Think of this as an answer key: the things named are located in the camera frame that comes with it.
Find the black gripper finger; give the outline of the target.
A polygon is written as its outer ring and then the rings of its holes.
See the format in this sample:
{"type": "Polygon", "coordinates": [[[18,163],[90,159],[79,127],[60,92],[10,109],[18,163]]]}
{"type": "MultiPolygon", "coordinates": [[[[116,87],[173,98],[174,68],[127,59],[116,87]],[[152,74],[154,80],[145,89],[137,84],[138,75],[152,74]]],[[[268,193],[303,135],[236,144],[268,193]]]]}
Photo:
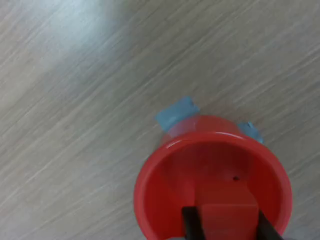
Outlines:
{"type": "Polygon", "coordinates": [[[195,206],[185,206],[182,208],[182,217],[185,228],[185,238],[187,240],[205,240],[198,209],[195,206]]]}
{"type": "Polygon", "coordinates": [[[284,240],[261,210],[258,216],[256,240],[284,240]]]}

